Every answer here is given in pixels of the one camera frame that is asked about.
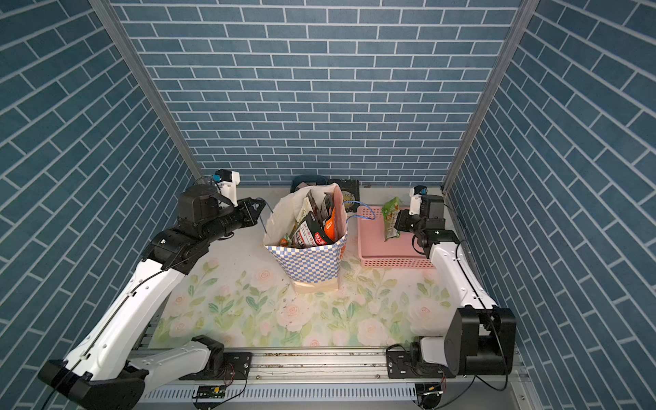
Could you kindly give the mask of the blue checkered paper bag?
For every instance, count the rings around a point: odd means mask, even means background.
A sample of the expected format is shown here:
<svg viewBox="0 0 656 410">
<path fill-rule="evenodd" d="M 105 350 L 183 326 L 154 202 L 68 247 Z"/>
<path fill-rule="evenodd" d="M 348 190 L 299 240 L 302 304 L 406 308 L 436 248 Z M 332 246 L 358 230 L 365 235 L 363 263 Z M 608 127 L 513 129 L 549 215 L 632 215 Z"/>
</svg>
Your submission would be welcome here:
<svg viewBox="0 0 656 410">
<path fill-rule="evenodd" d="M 324 228 L 325 220 L 319 218 L 319 205 L 324 194 L 332 193 L 336 208 L 338 240 L 334 244 L 308 249 L 291 245 L 290 233 L 307 194 L 311 195 L 314 216 Z M 288 275 L 298 293 L 323 292 L 338 288 L 340 263 L 347 244 L 347 214 L 343 193 L 337 184 L 309 186 L 283 197 L 273 208 L 266 224 L 263 244 Z"/>
</svg>

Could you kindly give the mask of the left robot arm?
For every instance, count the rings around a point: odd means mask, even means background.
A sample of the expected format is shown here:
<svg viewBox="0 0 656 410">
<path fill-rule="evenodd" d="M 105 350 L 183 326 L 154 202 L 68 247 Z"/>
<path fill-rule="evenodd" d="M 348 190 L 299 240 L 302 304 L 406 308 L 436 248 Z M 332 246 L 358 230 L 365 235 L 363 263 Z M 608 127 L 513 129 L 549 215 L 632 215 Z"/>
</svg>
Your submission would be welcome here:
<svg viewBox="0 0 656 410">
<path fill-rule="evenodd" d="M 223 343 L 194 337 L 180 348 L 128 359 L 136 341 L 172 290 L 215 241 L 257 224 L 263 199 L 236 198 L 236 186 L 191 186 L 179 197 L 175 225 L 158 233 L 119 297 L 63 360 L 48 360 L 38 379 L 85 409 L 132 409 L 165 384 L 187 377 L 220 379 Z"/>
</svg>

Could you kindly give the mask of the dark brown condiment packet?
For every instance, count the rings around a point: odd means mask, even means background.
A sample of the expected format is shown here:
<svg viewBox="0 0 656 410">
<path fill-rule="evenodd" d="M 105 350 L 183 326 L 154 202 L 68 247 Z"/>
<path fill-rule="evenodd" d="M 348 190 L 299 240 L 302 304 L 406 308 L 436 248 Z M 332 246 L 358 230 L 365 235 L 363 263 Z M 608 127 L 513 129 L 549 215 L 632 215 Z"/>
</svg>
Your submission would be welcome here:
<svg viewBox="0 0 656 410">
<path fill-rule="evenodd" d="M 305 220 L 306 216 L 312 213 L 314 213 L 313 199 L 311 198 L 310 194 L 307 194 L 307 196 L 303 198 L 301 210 L 297 214 L 296 222 L 293 225 L 293 228 L 290 233 L 290 237 L 293 237 L 294 233 L 298 229 L 299 225 L 301 225 L 301 223 Z"/>
</svg>

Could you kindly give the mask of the orange condiment packet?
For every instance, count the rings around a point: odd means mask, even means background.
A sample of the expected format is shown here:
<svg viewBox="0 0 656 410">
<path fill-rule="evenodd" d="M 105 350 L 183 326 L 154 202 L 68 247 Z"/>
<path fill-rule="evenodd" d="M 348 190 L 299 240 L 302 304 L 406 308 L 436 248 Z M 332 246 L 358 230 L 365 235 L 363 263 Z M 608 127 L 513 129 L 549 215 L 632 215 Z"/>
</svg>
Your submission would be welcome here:
<svg viewBox="0 0 656 410">
<path fill-rule="evenodd" d="M 338 240 L 336 220 L 337 220 L 336 208 L 333 208 L 331 210 L 330 216 L 328 217 L 328 219 L 324 224 L 324 232 L 326 234 L 326 237 L 328 237 L 331 240 L 332 244 L 334 244 Z"/>
</svg>

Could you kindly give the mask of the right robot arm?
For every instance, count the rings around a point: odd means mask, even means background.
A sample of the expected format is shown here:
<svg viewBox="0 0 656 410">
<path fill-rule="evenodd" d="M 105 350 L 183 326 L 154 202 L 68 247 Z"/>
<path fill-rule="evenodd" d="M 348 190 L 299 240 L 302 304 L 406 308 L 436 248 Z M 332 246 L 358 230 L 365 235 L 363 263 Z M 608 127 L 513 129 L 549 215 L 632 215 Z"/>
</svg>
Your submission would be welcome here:
<svg viewBox="0 0 656 410">
<path fill-rule="evenodd" d="M 456 296 L 456 309 L 444 336 L 424 331 L 410 348 L 413 370 L 421 378 L 441 372 L 458 375 L 508 376 L 513 370 L 516 319 L 499 307 L 466 260 L 463 241 L 446 228 L 444 199 L 425 186 L 410 193 L 410 207 L 399 212 L 395 228 L 413 235 L 413 249 L 445 275 Z"/>
</svg>

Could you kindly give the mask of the cream yellow condiment packet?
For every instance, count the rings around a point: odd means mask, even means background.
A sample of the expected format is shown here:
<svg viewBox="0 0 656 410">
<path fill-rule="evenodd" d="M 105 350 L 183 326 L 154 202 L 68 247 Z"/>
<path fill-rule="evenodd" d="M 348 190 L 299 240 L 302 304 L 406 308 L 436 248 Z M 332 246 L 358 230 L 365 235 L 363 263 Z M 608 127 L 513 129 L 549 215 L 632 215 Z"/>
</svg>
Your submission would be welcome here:
<svg viewBox="0 0 656 410">
<path fill-rule="evenodd" d="M 313 212 L 309 212 L 292 232 L 291 245 L 297 249 L 308 249 L 334 244 Z"/>
</svg>

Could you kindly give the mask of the green condiment packet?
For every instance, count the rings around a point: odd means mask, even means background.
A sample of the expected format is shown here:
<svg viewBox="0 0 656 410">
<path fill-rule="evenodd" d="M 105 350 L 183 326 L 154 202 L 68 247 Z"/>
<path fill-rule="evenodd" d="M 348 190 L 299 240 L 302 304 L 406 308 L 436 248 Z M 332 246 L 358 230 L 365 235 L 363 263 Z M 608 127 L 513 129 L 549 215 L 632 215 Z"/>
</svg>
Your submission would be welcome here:
<svg viewBox="0 0 656 410">
<path fill-rule="evenodd" d="M 400 233 L 396 229 L 396 220 L 401 211 L 401 199 L 397 196 L 393 197 L 381 208 L 382 217 L 384 220 L 384 241 L 390 241 L 400 237 Z"/>
</svg>

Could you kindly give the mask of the black red condiment packet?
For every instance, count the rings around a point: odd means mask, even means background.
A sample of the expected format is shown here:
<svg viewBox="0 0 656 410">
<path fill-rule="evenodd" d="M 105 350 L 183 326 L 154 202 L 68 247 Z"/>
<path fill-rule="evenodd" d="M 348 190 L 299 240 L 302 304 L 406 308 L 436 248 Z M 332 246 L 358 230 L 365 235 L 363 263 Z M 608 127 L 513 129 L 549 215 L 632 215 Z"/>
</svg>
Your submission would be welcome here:
<svg viewBox="0 0 656 410">
<path fill-rule="evenodd" d="M 319 218 L 321 220 L 329 220 L 334 210 L 333 194 L 326 192 L 319 205 Z"/>
</svg>

